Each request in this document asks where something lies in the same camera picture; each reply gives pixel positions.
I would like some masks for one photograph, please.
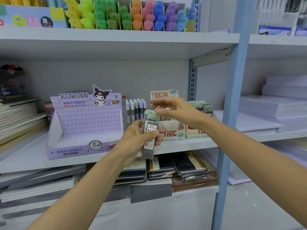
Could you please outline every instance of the kuromi character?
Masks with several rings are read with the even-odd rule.
[[[111,89],[110,90],[100,90],[95,85],[93,85],[93,87],[94,87],[94,98],[96,99],[95,104],[98,104],[98,106],[104,106],[106,102],[105,99],[112,90]]]

